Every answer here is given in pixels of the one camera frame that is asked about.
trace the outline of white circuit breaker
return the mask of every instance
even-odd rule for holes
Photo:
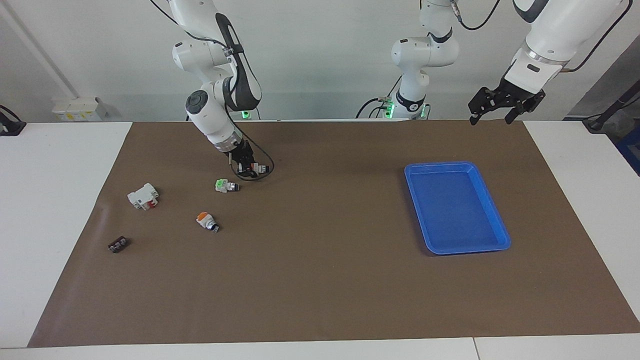
[[[107,111],[96,97],[78,97],[58,101],[53,108],[54,115],[60,121],[104,121]]]
[[[158,205],[158,192],[149,183],[146,183],[142,188],[136,192],[132,192],[127,195],[129,202],[136,209],[142,209],[144,211],[153,209]]]

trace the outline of white table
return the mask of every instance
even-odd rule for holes
[[[580,123],[525,124],[639,316],[640,178]],[[30,124],[0,138],[0,359],[640,358],[640,334],[24,349],[130,126]]]

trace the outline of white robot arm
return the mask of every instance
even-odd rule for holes
[[[256,164],[251,145],[228,116],[227,107],[253,110],[262,98],[233,25],[212,0],[168,2],[176,23],[193,39],[176,44],[173,60],[203,83],[187,99],[189,118],[219,151],[238,164],[238,175],[256,178],[269,172],[268,167]],[[231,64],[231,75],[220,68],[226,64]]]
[[[498,108],[512,108],[505,117],[508,124],[518,115],[534,111],[546,96],[543,86],[564,69],[621,2],[513,0],[516,12],[531,24],[531,32],[499,86],[480,89],[469,102],[471,123],[476,125],[482,115]]]
[[[455,21],[449,0],[421,0],[420,22],[426,37],[398,40],[392,50],[394,63],[402,70],[400,89],[393,96],[394,118],[417,118],[424,106],[429,85],[426,67],[453,64],[460,45],[453,37]]]

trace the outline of blue object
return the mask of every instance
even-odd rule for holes
[[[449,255],[511,246],[477,166],[469,162],[414,164],[404,174],[429,250]]]
[[[640,126],[620,140],[616,147],[627,163],[640,175]]]

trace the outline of black cable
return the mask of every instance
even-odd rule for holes
[[[358,111],[358,114],[356,115],[356,119],[360,118],[360,114],[364,111],[364,109],[372,102],[376,102],[376,101],[380,101],[377,97],[374,97],[373,99],[367,101],[364,103],[364,105],[362,105],[362,107],[360,108],[360,110]]]
[[[160,7],[160,6],[159,6],[159,5],[158,5],[154,0],[149,0],[149,1],[151,1],[151,3],[152,3],[152,4],[153,4],[153,5],[154,5],[158,10],[160,10],[160,12],[161,12],[161,13],[163,13],[163,14],[164,14],[164,16],[166,16],[166,18],[167,18],[167,19],[171,20],[171,22],[172,22],[172,23],[174,23],[174,24],[176,24],[176,25],[180,26],[180,24],[178,24],[178,22],[177,22],[173,17],[171,17],[171,15],[167,14],[167,13],[166,13],[166,11],[164,11],[164,10],[163,10],[163,9],[162,9],[162,8],[161,8],[161,7]],[[196,40],[200,40],[200,41],[210,41],[210,42],[213,42],[213,43],[215,43],[215,44],[218,44],[218,45],[222,46],[223,48],[227,48],[227,46],[226,46],[225,44],[223,44],[223,43],[221,43],[221,42],[219,42],[219,41],[217,41],[217,40],[212,40],[212,39],[207,39],[207,38],[199,38],[199,37],[193,36],[193,35],[192,35],[190,32],[188,32],[188,31],[185,31],[185,33],[187,33],[187,35],[189,35],[190,37],[192,37],[192,38],[194,38],[194,39],[196,39]]]
[[[247,140],[249,140],[251,143],[253,143],[258,150],[260,150],[271,162],[271,171],[269,171],[268,173],[264,174],[263,176],[260,177],[256,177],[255,179],[247,179],[245,177],[240,176],[233,168],[233,166],[231,164],[229,164],[229,167],[231,168],[231,170],[233,171],[234,175],[236,175],[236,177],[242,181],[258,181],[258,180],[262,180],[267,178],[267,176],[271,175],[273,173],[273,171],[276,169],[276,163],[275,161],[273,161],[273,158],[269,155],[268,152],[266,152],[260,145],[258,145],[255,141],[253,141],[253,139],[247,135],[234,121],[234,119],[231,118],[231,114],[229,113],[229,109],[228,106],[225,105],[225,112],[227,113],[227,117],[229,118],[229,121],[231,121],[231,123],[236,127],[236,129],[240,130],[240,132],[242,133],[242,135],[244,135],[245,138],[247,138]]]
[[[625,9],[625,11],[622,12],[622,14],[618,17],[618,19],[616,19],[613,25],[611,25],[611,27],[607,30],[607,32],[605,32],[604,35],[602,35],[602,38],[600,38],[600,40],[596,43],[596,46],[593,47],[593,49],[589,52],[587,57],[582,61],[582,63],[580,63],[580,65],[578,65],[574,69],[562,69],[561,72],[564,72],[564,73],[576,72],[580,70],[584,66],[584,64],[587,63],[587,61],[589,61],[593,53],[595,53],[598,47],[600,47],[600,44],[602,44],[602,42],[607,38],[607,36],[609,36],[609,33],[618,25],[620,21],[622,21],[622,19],[626,16],[629,10],[631,10],[631,6],[633,6],[634,0],[628,0],[628,1],[629,1],[629,4],[627,5],[627,8]]]
[[[491,17],[493,16],[493,13],[495,13],[495,9],[498,8],[498,4],[500,4],[500,0],[496,0],[495,5],[493,6],[493,9],[491,9],[491,12],[489,13],[489,16],[486,17],[486,19],[483,21],[482,24],[474,27],[474,28],[470,28],[468,27],[464,21],[462,21],[462,16],[460,16],[458,18],[458,21],[460,22],[460,24],[462,25],[463,28],[469,30],[469,31],[475,31],[478,30],[480,28],[482,28],[484,25],[486,25],[487,22],[489,22],[489,19],[491,19]]]
[[[164,14],[164,16],[166,16],[167,18],[169,18],[169,20],[173,21],[173,23],[174,23],[174,24],[176,24],[176,25],[178,24],[178,22],[177,22],[175,19],[173,19],[173,17],[169,16],[169,14],[167,14],[164,10],[162,10],[162,8],[161,8],[160,6],[158,6],[158,4],[156,4],[156,2],[155,2],[154,0],[149,0],[149,1],[151,1],[151,3],[152,3],[152,4],[153,4],[153,5],[154,5],[158,10],[160,10],[160,12]]]
[[[630,102],[626,103],[626,104],[625,104],[623,107],[621,107],[618,111],[620,111],[620,110],[622,110],[622,109],[625,109],[625,108],[628,108],[629,106],[631,106],[631,105],[635,104],[638,100],[640,100],[640,96],[639,96],[639,97],[636,97],[636,99],[635,99],[635,100],[633,100],[633,101],[630,101]],[[602,116],[602,115],[604,115],[604,113],[599,113],[599,114],[596,114],[596,115],[592,115],[592,116],[590,116],[590,117],[586,117],[586,118],[584,118],[583,120],[593,119],[593,118],[595,118],[595,117],[599,117],[599,116]]]
[[[394,84],[394,86],[391,88],[391,90],[389,90],[389,94],[387,94],[387,97],[391,96],[391,93],[394,92],[394,90],[396,89],[396,86],[398,86],[398,84],[400,83],[400,80],[402,80],[402,75],[400,75],[400,77],[398,78],[398,80],[396,81],[396,83]],[[376,114],[376,119],[380,116],[380,111],[378,110],[378,113]]]
[[[15,117],[15,120],[18,120],[18,122],[22,122],[22,120],[20,120],[20,118],[18,117],[18,115],[16,115],[13,111],[11,111],[9,108],[7,108],[4,105],[0,105],[0,109],[6,111],[9,115]]]
[[[196,40],[212,42],[212,43],[214,43],[214,44],[218,44],[218,45],[222,46],[222,48],[223,48],[223,49],[226,49],[226,48],[227,48],[227,45],[226,45],[226,44],[224,44],[224,43],[222,43],[222,42],[219,42],[219,41],[217,41],[217,40],[213,40],[213,39],[210,39],[210,38],[199,38],[199,37],[193,36],[193,35],[192,35],[190,32],[188,32],[188,31],[185,31],[185,33],[187,33],[187,35],[189,35],[191,38],[194,38],[194,39],[196,39]]]
[[[375,109],[371,110],[371,113],[369,114],[369,119],[373,119],[373,118],[372,118],[372,116],[373,116],[374,111],[376,111],[376,110],[377,110],[377,111],[378,111],[378,113],[380,113],[380,110],[384,110],[384,109],[386,109],[386,108],[387,108],[386,106],[379,106],[379,107],[377,107],[377,108],[375,108]]]

